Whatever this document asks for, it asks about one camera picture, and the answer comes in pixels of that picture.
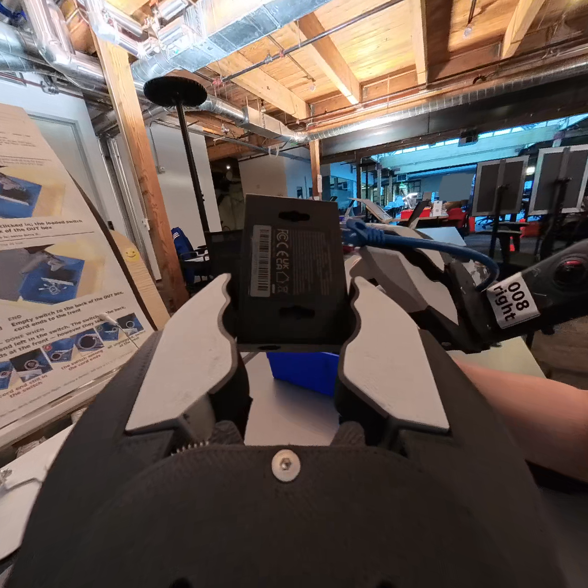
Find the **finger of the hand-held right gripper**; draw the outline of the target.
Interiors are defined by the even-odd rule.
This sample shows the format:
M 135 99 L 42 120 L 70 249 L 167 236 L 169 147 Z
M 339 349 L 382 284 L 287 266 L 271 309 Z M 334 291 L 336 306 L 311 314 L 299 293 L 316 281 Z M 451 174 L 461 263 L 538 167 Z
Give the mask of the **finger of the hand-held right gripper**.
M 454 227 L 425 227 L 420 229 L 410 229 L 407 226 L 401 226 L 399 224 L 368 224 L 368 226 L 405 238 L 429 239 L 453 246 L 466 246 L 464 239 Z M 414 267 L 420 268 L 426 276 L 442 276 L 445 269 L 452 262 L 459 263 L 466 269 L 466 261 L 459 261 L 451 255 L 443 252 L 432 251 L 429 249 L 415 249 L 414 247 L 397 247 L 396 249 L 391 249 L 387 246 L 374 245 L 372 243 L 369 243 L 368 246 L 400 253 L 405 261 Z
M 449 289 L 431 280 L 418 266 L 398 252 L 383 248 L 360 248 L 360 257 L 350 269 L 350 277 L 375 280 L 386 295 L 407 313 L 431 308 L 454 324 L 459 323 L 458 309 Z

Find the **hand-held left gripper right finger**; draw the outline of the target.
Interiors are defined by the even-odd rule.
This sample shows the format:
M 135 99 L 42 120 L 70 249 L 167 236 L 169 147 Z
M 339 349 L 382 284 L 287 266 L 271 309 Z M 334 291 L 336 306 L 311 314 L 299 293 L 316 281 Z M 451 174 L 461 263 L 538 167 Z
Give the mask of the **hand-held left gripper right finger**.
M 448 432 L 450 424 L 414 320 L 363 277 L 352 278 L 350 289 L 355 328 L 340 354 L 342 384 L 400 425 Z

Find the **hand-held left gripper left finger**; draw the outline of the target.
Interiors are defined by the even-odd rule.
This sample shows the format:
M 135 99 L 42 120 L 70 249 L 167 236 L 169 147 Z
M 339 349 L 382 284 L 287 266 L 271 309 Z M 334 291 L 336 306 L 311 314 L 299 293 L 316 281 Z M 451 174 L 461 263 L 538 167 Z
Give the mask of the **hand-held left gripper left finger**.
M 219 275 L 166 324 L 130 411 L 126 432 L 210 435 L 232 422 L 245 434 L 251 396 L 235 337 L 224 326 L 231 275 Z

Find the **black ethernet switch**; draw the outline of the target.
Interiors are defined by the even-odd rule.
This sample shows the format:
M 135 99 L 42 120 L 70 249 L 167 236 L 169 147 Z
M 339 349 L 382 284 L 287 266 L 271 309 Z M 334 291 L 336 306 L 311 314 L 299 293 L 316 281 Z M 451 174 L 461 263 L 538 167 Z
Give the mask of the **black ethernet switch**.
M 241 351 L 339 353 L 352 331 L 335 202 L 246 194 Z

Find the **person's right forearm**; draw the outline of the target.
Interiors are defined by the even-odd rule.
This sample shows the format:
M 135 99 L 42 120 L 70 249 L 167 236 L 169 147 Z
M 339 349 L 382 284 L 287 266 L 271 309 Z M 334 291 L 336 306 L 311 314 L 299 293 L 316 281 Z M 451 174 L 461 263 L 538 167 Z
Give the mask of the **person's right forearm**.
M 525 459 L 587 483 L 587 391 L 453 359 L 500 413 Z

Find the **grey panel on stand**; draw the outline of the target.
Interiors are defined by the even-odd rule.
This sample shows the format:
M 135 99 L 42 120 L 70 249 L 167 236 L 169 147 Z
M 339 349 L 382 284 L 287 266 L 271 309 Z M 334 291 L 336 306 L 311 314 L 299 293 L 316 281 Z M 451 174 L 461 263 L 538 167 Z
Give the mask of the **grey panel on stand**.
M 538 152 L 528 214 L 550 213 L 568 180 L 561 204 L 564 214 L 582 209 L 587 187 L 587 145 L 543 148 Z
M 529 156 L 479 162 L 471 216 L 517 214 L 521 208 Z

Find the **blue plastic bin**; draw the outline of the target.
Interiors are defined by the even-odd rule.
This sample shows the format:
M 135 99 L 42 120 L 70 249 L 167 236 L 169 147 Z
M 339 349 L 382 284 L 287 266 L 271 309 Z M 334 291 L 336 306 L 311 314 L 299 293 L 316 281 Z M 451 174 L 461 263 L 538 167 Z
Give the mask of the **blue plastic bin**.
M 275 379 L 333 397 L 339 355 L 327 352 L 267 352 Z

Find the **instruction poster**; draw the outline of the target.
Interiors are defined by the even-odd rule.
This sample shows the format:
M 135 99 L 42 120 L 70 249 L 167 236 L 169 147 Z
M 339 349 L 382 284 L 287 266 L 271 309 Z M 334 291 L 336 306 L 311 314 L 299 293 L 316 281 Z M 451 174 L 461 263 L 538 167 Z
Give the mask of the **instruction poster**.
M 37 124 L 1 105 L 1 427 L 111 377 L 153 333 L 107 228 Z

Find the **black floor lamp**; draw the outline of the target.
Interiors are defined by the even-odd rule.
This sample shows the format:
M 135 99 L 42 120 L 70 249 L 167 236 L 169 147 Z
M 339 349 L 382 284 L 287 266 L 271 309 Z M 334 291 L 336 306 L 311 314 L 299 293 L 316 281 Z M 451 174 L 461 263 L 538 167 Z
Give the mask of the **black floor lamp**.
M 174 108 L 176 111 L 202 231 L 206 236 L 210 232 L 210 228 L 184 112 L 184 107 L 196 108 L 204 103 L 208 97 L 206 89 L 199 82 L 187 77 L 164 76 L 156 77 L 146 82 L 143 93 L 155 105 L 164 109 Z

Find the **long silver spiral duct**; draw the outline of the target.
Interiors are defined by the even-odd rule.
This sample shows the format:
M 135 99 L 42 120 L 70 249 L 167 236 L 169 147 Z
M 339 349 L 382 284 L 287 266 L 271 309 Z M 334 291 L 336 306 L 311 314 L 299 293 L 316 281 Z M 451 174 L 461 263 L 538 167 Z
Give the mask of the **long silver spiral duct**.
M 560 82 L 573 77 L 587 74 L 587 55 L 577 55 L 573 59 L 543 64 L 533 70 L 502 77 L 489 85 L 477 83 L 466 88 L 438 94 L 424 100 L 421 104 L 407 107 L 372 119 L 350 122 L 344 125 L 318 130 L 316 132 L 297 132 L 292 135 L 291 142 L 304 144 L 322 141 L 353 132 L 374 129 L 404 121 L 420 115 L 428 115 L 450 109 L 473 105 L 482 100 L 498 98 L 510 93 L 524 91 L 537 86 Z

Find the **foil wrapped duct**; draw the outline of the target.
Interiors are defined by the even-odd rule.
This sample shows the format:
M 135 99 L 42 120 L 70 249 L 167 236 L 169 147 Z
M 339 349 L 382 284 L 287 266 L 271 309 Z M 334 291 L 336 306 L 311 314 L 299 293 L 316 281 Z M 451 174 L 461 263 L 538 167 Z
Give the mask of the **foil wrapped duct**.
M 174 70 L 195 72 L 274 33 L 328 1 L 198 1 L 158 33 L 158 53 L 138 59 L 137 88 Z

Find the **large silver elbow duct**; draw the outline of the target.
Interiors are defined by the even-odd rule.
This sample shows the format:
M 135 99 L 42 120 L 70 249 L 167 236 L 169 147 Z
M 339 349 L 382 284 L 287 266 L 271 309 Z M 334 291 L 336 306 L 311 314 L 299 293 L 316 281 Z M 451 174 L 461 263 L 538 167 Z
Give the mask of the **large silver elbow duct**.
M 56 72 L 81 88 L 105 86 L 99 61 L 73 48 L 54 1 L 1 1 L 1 72 Z

